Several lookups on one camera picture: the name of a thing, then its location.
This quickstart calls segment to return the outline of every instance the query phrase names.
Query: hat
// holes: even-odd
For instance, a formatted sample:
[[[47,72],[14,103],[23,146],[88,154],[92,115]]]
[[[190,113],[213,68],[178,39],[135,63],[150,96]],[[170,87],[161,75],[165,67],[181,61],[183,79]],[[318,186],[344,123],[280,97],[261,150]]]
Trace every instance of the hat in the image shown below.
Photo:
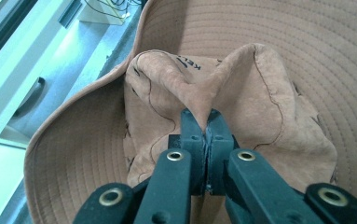
[[[250,43],[262,43],[267,47]],[[322,139],[321,142],[324,143],[318,146],[328,149],[324,154],[315,150],[316,148],[308,151],[316,152],[313,154],[315,159],[312,166],[308,160],[309,162],[304,164],[305,167],[316,169],[315,164],[320,162],[327,165],[325,169],[329,170],[329,173],[320,174],[307,169],[309,172],[305,173],[309,176],[290,179],[290,176],[296,175],[289,172],[300,172],[291,168],[300,167],[300,163],[295,159],[297,154],[292,153],[289,146],[299,146],[300,143],[289,142],[290,138],[281,137],[281,132],[266,136],[271,141],[257,150],[265,155],[288,183],[302,189],[311,181],[329,181],[333,173],[331,167],[334,167],[333,149],[336,148],[338,157],[333,179],[340,187],[357,197],[357,1],[149,1],[142,13],[134,47],[127,60],[62,105],[34,135],[25,161],[26,192],[34,222],[72,222],[83,202],[99,186],[128,181],[135,185],[151,174],[152,164],[158,154],[149,156],[151,151],[140,150],[136,142],[142,142],[138,140],[142,134],[160,132],[160,129],[147,129],[146,122],[140,119],[138,113],[135,114],[141,110],[136,111],[137,107],[130,107],[144,102],[146,94],[142,89],[144,80],[141,78],[157,83],[161,92],[172,94],[158,94],[165,97],[158,102],[176,100],[177,104],[172,104],[176,105],[174,108],[161,107],[163,113],[171,113],[169,109],[191,109],[190,99],[187,99],[190,94],[180,95],[179,92],[173,92],[174,83],[163,83],[158,77],[152,77],[152,74],[156,76],[160,73],[147,70],[151,63],[141,66],[141,59],[145,61],[157,58],[158,62],[161,59],[170,59],[181,68],[181,73],[175,71],[175,74],[182,74],[183,80],[188,84],[196,84],[196,80],[188,79],[194,73],[185,73],[184,64],[188,68],[194,68],[189,67],[192,63],[208,64],[203,65],[204,69],[210,69],[207,74],[216,76],[221,66],[230,69],[232,67],[229,67],[229,62],[234,62],[233,65],[242,65],[241,74],[256,74],[252,73],[258,65],[254,62],[256,53],[260,58],[269,59],[262,63],[264,70],[261,72],[260,69],[258,75],[275,75],[276,67],[281,71],[278,73],[279,78],[274,79],[280,82],[270,83],[277,89],[266,90],[268,96],[275,94],[276,99],[290,106],[287,108],[291,110],[287,110],[286,114],[288,120],[294,122],[287,127],[288,133],[295,133],[295,127],[304,127],[297,124],[309,124],[309,130],[314,130],[309,136],[318,136],[319,138],[313,139]],[[239,60],[239,55],[246,60]],[[229,69],[222,73],[225,76],[220,76],[227,78],[237,74],[233,72],[227,76],[226,71],[231,71]],[[248,81],[246,79],[241,82],[242,85],[248,85],[242,88],[239,94],[235,93],[243,100],[248,100],[247,96],[251,93],[259,96],[259,88],[247,91],[252,83]],[[239,85],[236,82],[228,83],[228,79],[222,82]],[[214,91],[211,91],[217,93],[215,96],[205,97],[212,99],[207,103],[208,107],[202,105],[199,107],[202,109],[199,109],[197,104],[193,104],[191,111],[197,114],[197,121],[200,127],[204,128],[202,120],[207,114],[204,108],[219,107],[235,135],[240,134],[237,132],[240,128],[246,132],[254,131],[248,133],[251,135],[241,137],[240,143],[248,144],[242,147],[256,147],[256,142],[250,140],[253,140],[254,136],[264,135],[248,128],[253,126],[231,125],[229,120],[234,120],[238,114],[242,115],[243,110],[238,109],[236,114],[233,114],[231,109],[223,110],[224,106],[219,105],[223,101],[219,102],[218,97],[231,96],[227,96],[227,86],[222,84],[219,83],[219,86],[216,85]],[[270,97],[268,102],[273,102],[275,99]],[[261,106],[258,101],[253,105]],[[270,116],[275,115],[272,110],[256,109],[255,112],[270,112]],[[299,120],[303,122],[297,122],[295,118],[302,118]],[[135,125],[141,130],[134,130]],[[278,140],[278,137],[282,138],[283,144],[271,144]],[[162,142],[158,142],[158,149],[163,149]],[[292,164],[279,162],[284,160]]]

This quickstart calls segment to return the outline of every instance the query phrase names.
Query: brown fabric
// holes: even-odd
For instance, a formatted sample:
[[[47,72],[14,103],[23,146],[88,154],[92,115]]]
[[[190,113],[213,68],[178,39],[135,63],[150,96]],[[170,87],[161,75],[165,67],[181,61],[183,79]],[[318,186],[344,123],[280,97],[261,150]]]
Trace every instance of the brown fabric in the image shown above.
[[[188,108],[204,131],[211,109],[220,110],[241,147],[255,148],[292,187],[305,191],[329,182],[336,150],[317,123],[317,112],[295,92],[280,56],[259,44],[223,60],[152,50],[129,65],[125,85],[128,134],[136,151],[128,183],[151,176],[169,134],[180,133]]]
[[[129,58],[34,135],[25,162],[34,222],[69,223],[97,186],[125,182],[123,144],[115,138],[125,134],[123,83],[113,81],[138,53],[160,49],[224,59],[249,43],[280,53],[297,92],[317,109],[316,121],[336,147],[336,183],[357,197],[357,0],[150,0]]]

